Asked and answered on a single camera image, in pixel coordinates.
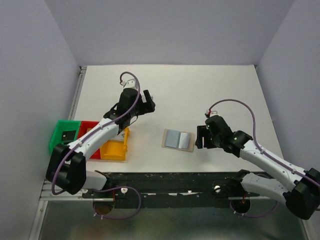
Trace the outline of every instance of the tabletop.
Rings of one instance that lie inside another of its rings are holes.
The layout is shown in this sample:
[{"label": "tabletop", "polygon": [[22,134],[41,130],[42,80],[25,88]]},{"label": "tabletop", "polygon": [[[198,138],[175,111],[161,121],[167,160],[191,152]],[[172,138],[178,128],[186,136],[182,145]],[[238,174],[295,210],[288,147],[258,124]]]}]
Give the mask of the tabletop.
[{"label": "tabletop", "polygon": [[[205,112],[222,99],[248,104],[256,117],[257,140],[282,157],[276,132],[253,65],[103,65],[88,66],[74,120],[100,121],[119,101],[122,72],[135,74],[143,90],[149,90],[155,112],[142,115],[130,128],[126,161],[89,160],[87,170],[102,172],[237,172],[260,171],[243,159],[222,149],[193,152],[163,148],[165,129],[197,134],[205,124]],[[223,102],[214,110],[233,131],[252,136],[249,111],[236,102]]]}]

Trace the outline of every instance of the wall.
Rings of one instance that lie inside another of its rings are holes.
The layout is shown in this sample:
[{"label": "wall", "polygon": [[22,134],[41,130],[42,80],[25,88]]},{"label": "wall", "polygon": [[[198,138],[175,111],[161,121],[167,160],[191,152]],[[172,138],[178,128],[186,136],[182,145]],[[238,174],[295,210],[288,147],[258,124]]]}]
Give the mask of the wall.
[{"label": "wall", "polygon": [[0,239],[28,239],[79,67],[43,0],[0,7]]},{"label": "wall", "polygon": [[81,65],[257,64],[293,0],[45,0]]},{"label": "wall", "polygon": [[[318,170],[319,39],[320,1],[296,0],[257,67],[284,157]],[[320,223],[319,213],[312,218]]]}]

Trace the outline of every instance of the plastic bin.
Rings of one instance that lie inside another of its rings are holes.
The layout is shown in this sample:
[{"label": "plastic bin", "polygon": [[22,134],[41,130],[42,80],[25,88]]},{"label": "plastic bin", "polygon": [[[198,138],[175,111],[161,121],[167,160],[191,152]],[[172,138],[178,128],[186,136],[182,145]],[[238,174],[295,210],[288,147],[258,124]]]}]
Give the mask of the plastic bin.
[{"label": "plastic bin", "polygon": [[52,153],[57,144],[67,145],[77,139],[81,121],[59,120],[55,126],[49,151]]},{"label": "plastic bin", "polygon": [[100,147],[100,156],[102,160],[126,160],[128,151],[129,128],[124,129],[124,141],[109,140]]},{"label": "plastic bin", "polygon": [[[76,139],[81,138],[91,129],[93,129],[99,122],[98,121],[82,121],[80,125],[80,129],[78,132],[78,136]],[[101,159],[100,157],[100,149],[98,149],[91,157],[91,159]]]}]

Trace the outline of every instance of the purple cable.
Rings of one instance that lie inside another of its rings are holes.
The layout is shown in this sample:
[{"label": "purple cable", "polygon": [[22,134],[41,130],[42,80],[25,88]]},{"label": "purple cable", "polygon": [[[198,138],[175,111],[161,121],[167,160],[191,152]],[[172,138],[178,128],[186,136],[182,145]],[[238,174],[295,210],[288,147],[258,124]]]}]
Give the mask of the purple cable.
[{"label": "purple cable", "polygon": [[[266,179],[269,178],[267,175],[265,175],[263,173],[257,173],[256,175],[260,176],[260,177],[263,177],[263,178],[266,178]],[[279,202],[276,201],[274,207],[270,211],[268,211],[267,213],[264,213],[264,214],[261,214],[261,215],[248,215],[248,214],[242,214],[242,213],[237,212],[235,210],[233,204],[232,204],[232,201],[230,201],[230,208],[231,208],[231,210],[233,211],[234,214],[237,214],[239,216],[246,217],[246,218],[252,218],[252,219],[267,217],[267,216],[271,215],[277,209],[278,206],[279,206]]]},{"label": "purple cable", "polygon": [[117,186],[117,187],[109,188],[109,189],[106,189],[106,190],[95,190],[95,192],[97,192],[97,193],[107,193],[107,192],[111,192],[111,191],[122,189],[122,188],[127,188],[127,189],[133,190],[137,194],[137,196],[139,198],[139,204],[138,204],[137,209],[134,211],[134,213],[132,213],[129,216],[120,216],[120,217],[111,217],[111,216],[107,216],[107,215],[100,215],[96,211],[96,205],[93,205],[94,214],[97,215],[100,218],[110,219],[110,220],[125,220],[125,219],[130,219],[133,216],[135,216],[141,209],[141,196],[140,196],[140,193],[135,188],[133,188],[131,186]]},{"label": "purple cable", "polygon": [[[113,119],[112,121],[109,121],[109,122],[103,124],[103,125],[102,125],[102,128],[104,128],[104,127],[106,127],[106,126],[108,126],[108,125],[110,125],[110,124],[112,124],[112,123],[120,120],[120,119],[123,118],[125,115],[127,115],[128,113],[130,113],[130,111],[135,107],[135,105],[137,104],[137,102],[138,102],[138,100],[139,100],[139,97],[140,97],[140,83],[139,83],[138,78],[137,78],[133,73],[131,73],[131,72],[129,72],[129,71],[124,71],[124,72],[121,73],[121,75],[120,75],[120,84],[122,83],[122,81],[123,81],[123,80],[122,80],[122,77],[123,77],[123,75],[125,75],[125,74],[129,74],[129,75],[131,75],[131,76],[135,79],[136,84],[137,84],[138,94],[136,95],[136,98],[135,98],[132,106],[131,106],[124,114],[122,114],[121,116]],[[89,134],[82,139],[82,144],[83,144],[88,138],[90,138],[93,134],[95,134],[96,132],[98,132],[98,131],[100,131],[100,130],[101,130],[101,128],[96,128],[95,130],[89,132]],[[53,176],[53,179],[52,179],[52,185],[51,185],[51,191],[52,191],[52,194],[53,194],[53,195],[59,195],[59,194],[62,194],[62,193],[65,192],[65,190],[61,190],[61,191],[59,191],[59,192],[55,191],[55,186],[56,186],[56,181],[57,181],[57,178],[58,178],[58,173],[60,172],[62,166],[64,165],[64,163],[65,163],[65,161],[68,159],[68,157],[71,155],[71,153],[73,153],[74,150],[76,150],[79,146],[80,146],[80,145],[77,144],[77,145],[75,145],[72,149],[70,149],[70,151],[64,156],[64,158],[63,158],[62,161],[60,162],[59,166],[57,167],[57,169],[56,169],[56,171],[55,171],[55,173],[54,173],[54,176]]]},{"label": "purple cable", "polygon": [[307,179],[308,181],[310,181],[311,183],[313,183],[314,185],[316,185],[318,188],[320,188],[320,184],[317,183],[315,180],[311,179],[310,177],[306,176],[305,174],[298,172],[296,170],[294,170],[292,167],[287,166],[286,164],[284,164],[283,162],[279,161],[278,159],[274,158],[273,156],[271,156],[269,153],[265,152],[258,144],[257,142],[257,136],[256,136],[256,117],[254,112],[252,111],[252,109],[245,104],[243,101],[240,100],[236,100],[236,99],[223,99],[220,101],[217,101],[216,103],[214,103],[210,108],[209,111],[211,111],[211,109],[216,106],[219,103],[223,103],[223,102],[236,102],[239,104],[244,105],[251,113],[252,116],[252,121],[253,121],[253,142],[255,144],[255,146],[259,149],[259,151],[264,154],[265,156],[267,156],[269,159],[271,159],[272,161],[276,162],[277,164],[279,164],[280,166],[284,167],[285,169],[288,169],[289,171],[291,171],[293,174],[297,174],[300,177]]}]

